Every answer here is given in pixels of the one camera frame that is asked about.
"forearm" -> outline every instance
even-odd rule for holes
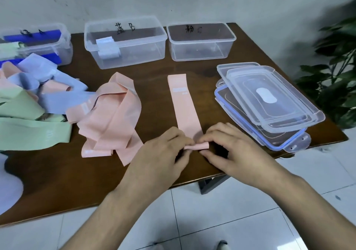
[[[265,192],[285,212],[309,250],[355,248],[356,227],[304,179],[283,170]]]
[[[147,206],[119,185],[61,249],[117,250]]]

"plastic storage container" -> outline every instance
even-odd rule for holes
[[[284,149],[287,152],[304,150],[309,146],[311,138],[305,133],[305,128],[299,131],[270,133],[261,126],[254,125],[251,122],[227,85],[217,84],[217,86],[218,88],[215,90],[216,101],[231,119],[251,135],[259,144],[266,146],[273,151]]]
[[[18,48],[9,56],[3,49],[6,46],[3,44],[6,43],[18,43]],[[73,57],[70,33],[61,23],[1,29],[0,45],[0,64],[7,60],[17,64],[31,53],[41,55],[58,65],[69,64]]]
[[[251,122],[270,133],[297,131],[325,119],[272,67],[227,69],[218,65],[217,70]]]
[[[101,69],[163,59],[166,40],[155,16],[91,21],[84,28],[85,49]]]
[[[174,61],[226,58],[236,40],[226,23],[169,25],[167,33]]]

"white wall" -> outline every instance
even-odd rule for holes
[[[353,0],[0,0],[0,27],[62,22],[83,32],[89,20],[154,14],[174,22],[236,22],[290,76],[318,62],[318,29],[350,15]]]

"right hand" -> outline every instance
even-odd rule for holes
[[[212,165],[242,183],[264,192],[269,190],[281,174],[289,173],[255,141],[230,123],[219,122],[213,125],[197,143],[206,141],[214,141],[229,151],[228,159],[208,150],[200,151]]]

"hand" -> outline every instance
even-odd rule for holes
[[[206,141],[214,141],[229,151],[228,159],[208,150],[200,151],[212,165],[242,183],[264,192],[268,191],[281,173],[288,173],[255,141],[230,123],[219,122],[213,125],[197,143]]]
[[[147,202],[148,206],[179,178],[192,151],[185,150],[177,161],[176,156],[184,146],[194,144],[176,127],[147,141],[132,159],[118,187],[137,196],[140,202]]]

